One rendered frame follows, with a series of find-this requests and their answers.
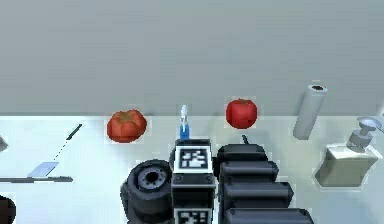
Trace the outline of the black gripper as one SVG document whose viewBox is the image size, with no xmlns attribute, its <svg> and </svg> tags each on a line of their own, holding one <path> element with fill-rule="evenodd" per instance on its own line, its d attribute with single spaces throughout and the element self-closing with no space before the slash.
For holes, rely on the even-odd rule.
<svg viewBox="0 0 384 224">
<path fill-rule="evenodd" d="M 169 163 L 152 159 L 136 165 L 120 188 L 127 224 L 169 224 L 173 217 Z"/>
</svg>

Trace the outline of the ribbed red tomato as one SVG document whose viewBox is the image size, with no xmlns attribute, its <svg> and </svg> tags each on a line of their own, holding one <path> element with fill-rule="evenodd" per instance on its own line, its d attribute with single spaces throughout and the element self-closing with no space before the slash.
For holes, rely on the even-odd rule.
<svg viewBox="0 0 384 224">
<path fill-rule="evenodd" d="M 138 110 L 119 111 L 107 123 L 107 136 L 118 143 L 130 143 L 146 131 L 147 120 Z"/>
</svg>

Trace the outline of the blue spray bottle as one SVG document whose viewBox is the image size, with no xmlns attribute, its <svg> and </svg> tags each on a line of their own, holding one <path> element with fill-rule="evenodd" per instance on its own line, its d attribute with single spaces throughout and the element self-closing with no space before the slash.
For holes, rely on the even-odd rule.
<svg viewBox="0 0 384 224">
<path fill-rule="evenodd" d="M 189 139 L 190 129 L 188 124 L 187 106 L 183 105 L 180 111 L 180 138 Z"/>
</svg>

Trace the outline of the grey black knife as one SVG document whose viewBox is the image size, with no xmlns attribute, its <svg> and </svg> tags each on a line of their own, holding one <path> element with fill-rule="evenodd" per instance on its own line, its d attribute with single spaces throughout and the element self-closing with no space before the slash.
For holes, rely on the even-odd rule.
<svg viewBox="0 0 384 224">
<path fill-rule="evenodd" d="M 35 183 L 35 182 L 72 182 L 73 178 L 69 176 L 59 177 L 1 177 L 0 183 Z"/>
</svg>

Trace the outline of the smooth red apple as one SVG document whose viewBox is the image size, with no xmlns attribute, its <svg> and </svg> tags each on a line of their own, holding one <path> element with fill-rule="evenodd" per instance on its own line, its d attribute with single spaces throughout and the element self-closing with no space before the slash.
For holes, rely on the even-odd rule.
<svg viewBox="0 0 384 224">
<path fill-rule="evenodd" d="M 226 121 L 236 129 L 248 129 L 257 120 L 257 106 L 251 100 L 236 99 L 226 108 Z"/>
</svg>

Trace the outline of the black round object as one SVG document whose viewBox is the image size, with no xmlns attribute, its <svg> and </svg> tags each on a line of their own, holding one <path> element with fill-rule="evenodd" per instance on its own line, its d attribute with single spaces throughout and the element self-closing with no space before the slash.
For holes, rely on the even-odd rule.
<svg viewBox="0 0 384 224">
<path fill-rule="evenodd" d="M 15 217 L 15 203 L 10 198 L 0 195 L 0 224 L 13 224 Z"/>
</svg>

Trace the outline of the white paper towel roll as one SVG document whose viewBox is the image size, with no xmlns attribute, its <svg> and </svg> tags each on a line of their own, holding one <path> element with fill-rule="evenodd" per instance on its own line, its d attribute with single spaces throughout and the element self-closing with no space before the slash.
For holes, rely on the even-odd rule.
<svg viewBox="0 0 384 224">
<path fill-rule="evenodd" d="M 299 108 L 293 136 L 299 140 L 308 140 L 328 89 L 322 85 L 309 85 Z"/>
</svg>

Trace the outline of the pale green soap dispenser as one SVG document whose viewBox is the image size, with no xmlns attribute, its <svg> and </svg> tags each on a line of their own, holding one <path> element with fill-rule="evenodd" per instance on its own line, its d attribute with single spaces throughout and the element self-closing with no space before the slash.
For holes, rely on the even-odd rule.
<svg viewBox="0 0 384 224">
<path fill-rule="evenodd" d="M 345 143 L 328 144 L 323 162 L 315 173 L 322 187 L 360 187 L 371 167 L 384 156 L 372 145 L 372 132 L 382 130 L 373 117 L 358 117 L 359 129 Z"/>
</svg>

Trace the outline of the black handled spatula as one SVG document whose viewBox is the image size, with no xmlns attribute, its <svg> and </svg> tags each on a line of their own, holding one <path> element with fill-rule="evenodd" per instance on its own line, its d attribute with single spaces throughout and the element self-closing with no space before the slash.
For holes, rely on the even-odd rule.
<svg viewBox="0 0 384 224">
<path fill-rule="evenodd" d="M 66 145 L 72 140 L 72 138 L 76 135 L 76 133 L 81 129 L 82 124 L 78 124 L 67 136 L 65 139 L 65 142 L 60 147 L 56 155 L 54 156 L 52 161 L 46 161 L 39 164 L 37 167 L 35 167 L 29 174 L 28 177 L 31 178 L 41 178 L 41 177 L 47 177 L 59 164 L 58 157 L 62 153 L 63 149 L 66 147 Z"/>
</svg>

